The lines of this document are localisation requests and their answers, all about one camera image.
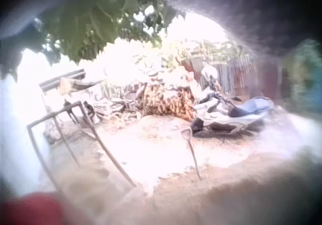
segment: tree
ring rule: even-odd
[[[186,48],[186,51],[189,51],[191,55],[194,54],[204,54],[212,56],[217,61],[228,61],[230,59],[236,59],[249,55],[249,52],[242,45],[238,44],[237,41],[233,39],[228,39],[225,42],[211,42],[209,40],[203,41],[186,41],[189,43],[189,48]],[[183,58],[187,57],[186,53],[181,55]]]
[[[322,73],[321,45],[313,40],[303,41],[283,60],[284,82],[289,81],[289,98],[292,111],[321,111]]]
[[[145,13],[149,6],[154,11]],[[61,54],[78,63],[95,59],[118,37],[157,44],[158,33],[179,14],[184,17],[163,0],[68,0],[38,16],[21,34],[1,41],[2,78],[17,76],[25,48],[44,53],[50,63],[59,62]]]

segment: metal frame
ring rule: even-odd
[[[188,137],[186,137],[184,135],[184,133],[188,131]],[[195,156],[195,151],[193,149],[193,145],[192,145],[192,142],[191,142],[191,137],[192,137],[192,129],[189,127],[189,128],[186,128],[186,129],[183,129],[181,130],[181,136],[182,138],[184,138],[187,142],[188,142],[188,145],[189,145],[189,148],[190,148],[190,151],[191,151],[191,154],[192,154],[192,157],[193,157],[193,161],[195,162],[195,167],[196,167],[196,172],[197,172],[197,176],[199,178],[199,180],[201,181],[201,176],[200,176],[200,173],[199,173],[199,169],[198,169],[198,164],[197,164],[197,158]]]
[[[69,146],[69,144],[68,144],[68,142],[67,142],[64,134],[62,133],[61,129],[58,126],[58,122],[57,122],[57,118],[56,118],[56,116],[58,114],[63,113],[63,112],[65,112],[65,111],[67,111],[67,110],[69,110],[71,108],[74,108],[74,107],[79,107],[80,108],[80,110],[81,110],[81,112],[83,114],[83,117],[85,118],[86,123],[89,125],[92,133],[94,134],[94,136],[96,138],[96,140],[99,142],[100,146],[105,151],[105,153],[107,154],[107,156],[111,159],[111,161],[116,166],[116,168],[121,172],[121,174],[125,177],[126,180],[128,180],[128,182],[132,186],[136,187],[136,184],[133,182],[133,180],[130,178],[130,176],[126,173],[126,171],[122,168],[122,166],[117,162],[117,160],[114,158],[114,156],[111,154],[111,152],[106,148],[106,146],[104,145],[104,143],[100,139],[98,133],[96,132],[95,127],[93,126],[93,123],[89,119],[89,117],[88,117],[88,115],[87,115],[87,113],[86,113],[86,111],[85,111],[82,103],[80,101],[78,101],[78,102],[75,102],[75,103],[73,103],[73,104],[71,104],[69,106],[66,106],[66,107],[60,109],[59,111],[51,112],[51,113],[47,114],[46,116],[44,116],[43,118],[41,118],[39,120],[36,120],[36,121],[30,123],[29,125],[27,125],[27,131],[28,131],[28,134],[30,136],[30,140],[31,140],[32,146],[33,146],[33,148],[34,148],[34,150],[36,152],[36,155],[37,155],[37,157],[38,157],[38,159],[39,159],[42,167],[44,168],[45,172],[47,173],[50,181],[53,183],[53,185],[55,186],[55,188],[57,189],[57,191],[59,191],[59,192],[62,193],[62,190],[60,189],[60,187],[59,187],[58,183],[56,182],[55,178],[53,177],[50,169],[46,165],[46,162],[45,162],[44,158],[42,157],[41,152],[38,149],[37,142],[36,142],[35,137],[34,137],[33,132],[32,132],[32,128],[34,126],[36,126],[37,124],[46,121],[47,119],[53,118],[53,120],[55,122],[55,125],[56,125],[56,128],[57,128],[59,134],[61,135],[61,138],[64,141],[64,143],[65,143],[68,151],[70,152],[71,156],[73,157],[73,159],[75,160],[75,162],[77,163],[77,165],[80,167],[80,164],[79,164],[76,156],[72,152],[72,150],[71,150],[71,148],[70,148],[70,146]]]

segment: corrugated metal fence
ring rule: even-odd
[[[195,56],[185,63],[189,63],[202,89],[208,86],[201,70],[205,61],[203,57]],[[250,83],[258,84],[258,69],[250,57],[231,59],[230,61],[211,61],[209,63],[218,71],[218,81],[224,93],[230,95],[245,95],[248,93]]]

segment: motorcycle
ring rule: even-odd
[[[190,124],[192,132],[206,127],[217,134],[236,134],[262,120],[274,108],[273,101],[266,97],[254,97],[240,105],[232,100],[241,102],[238,97],[225,98],[217,91],[207,94],[194,106],[197,118]]]

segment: debris pile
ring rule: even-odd
[[[194,119],[192,82],[196,82],[193,73],[187,72],[183,66],[151,76],[136,93],[142,116],[172,115],[187,121]]]
[[[81,91],[95,86],[99,82],[83,82],[72,78],[60,78],[59,92],[61,95],[70,94],[72,92]]]
[[[112,98],[108,100],[103,98],[100,101],[93,102],[96,115],[101,120],[111,120],[119,118],[122,122],[132,123],[141,118],[141,114],[136,108],[135,100]]]

